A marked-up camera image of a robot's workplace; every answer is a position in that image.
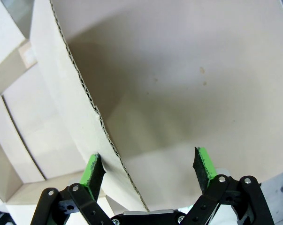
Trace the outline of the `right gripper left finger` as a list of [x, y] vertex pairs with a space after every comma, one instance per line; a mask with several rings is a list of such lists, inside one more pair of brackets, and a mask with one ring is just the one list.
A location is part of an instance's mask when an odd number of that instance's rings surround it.
[[92, 154], [79, 183], [42, 191], [31, 224], [64, 225], [71, 214], [80, 213], [89, 225], [112, 225], [97, 203], [105, 173], [100, 154]]

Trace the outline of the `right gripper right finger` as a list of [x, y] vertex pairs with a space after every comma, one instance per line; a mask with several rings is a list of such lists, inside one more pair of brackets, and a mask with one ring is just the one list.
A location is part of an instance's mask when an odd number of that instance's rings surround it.
[[274, 224], [270, 209], [253, 176], [235, 180], [218, 174], [205, 148], [196, 147], [193, 162], [202, 195], [185, 216], [187, 225], [208, 225], [221, 205], [233, 209], [239, 225]]

